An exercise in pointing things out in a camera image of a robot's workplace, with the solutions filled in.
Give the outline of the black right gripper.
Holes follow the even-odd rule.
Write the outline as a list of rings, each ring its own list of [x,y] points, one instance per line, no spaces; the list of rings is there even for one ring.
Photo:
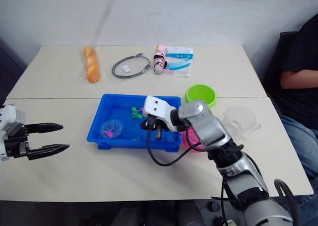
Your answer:
[[[144,120],[140,124],[142,130],[156,131],[156,139],[161,140],[161,135],[163,130],[167,130],[167,125],[163,120],[160,120],[154,115],[148,115],[147,120]]]

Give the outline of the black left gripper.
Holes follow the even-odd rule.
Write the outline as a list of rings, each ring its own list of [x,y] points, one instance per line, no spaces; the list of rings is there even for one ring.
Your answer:
[[[15,134],[9,134],[4,141],[6,154],[8,157],[28,157],[29,160],[35,160],[53,156],[61,153],[70,145],[66,144],[53,144],[46,145],[38,149],[30,149],[28,142],[28,134],[32,133],[47,133],[63,129],[64,127],[56,123],[38,123],[24,125]]]

